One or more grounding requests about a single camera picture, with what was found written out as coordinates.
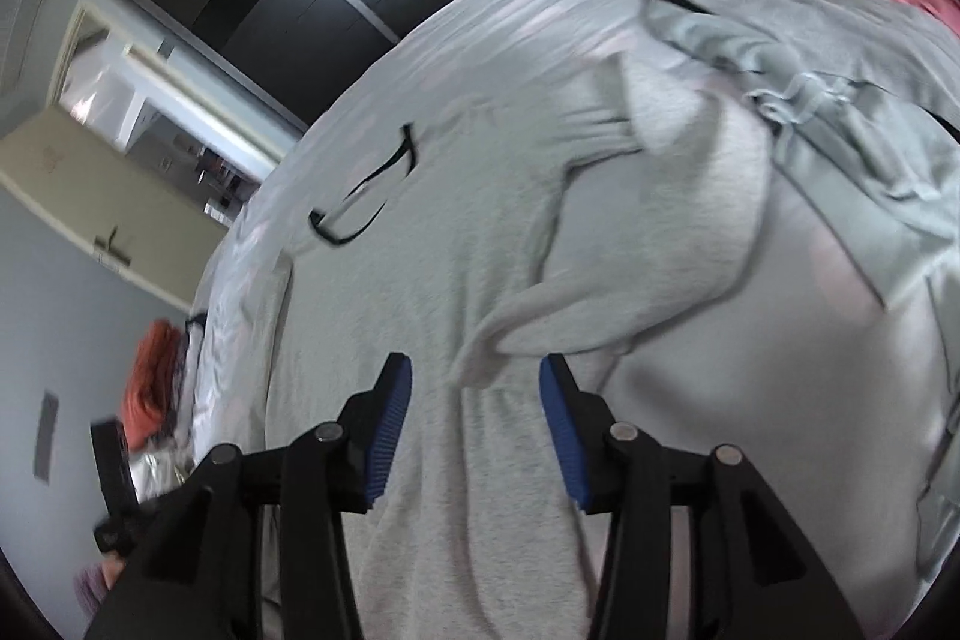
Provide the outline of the person's left hand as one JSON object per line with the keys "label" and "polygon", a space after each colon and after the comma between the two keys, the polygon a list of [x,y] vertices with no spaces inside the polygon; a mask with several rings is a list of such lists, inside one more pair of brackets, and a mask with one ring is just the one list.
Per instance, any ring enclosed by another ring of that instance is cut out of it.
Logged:
{"label": "person's left hand", "polygon": [[119,576],[122,575],[125,569],[125,564],[127,564],[127,560],[114,554],[114,552],[107,554],[103,562],[101,562],[101,573],[103,574],[104,584],[108,590],[112,590],[112,588],[116,586]]}

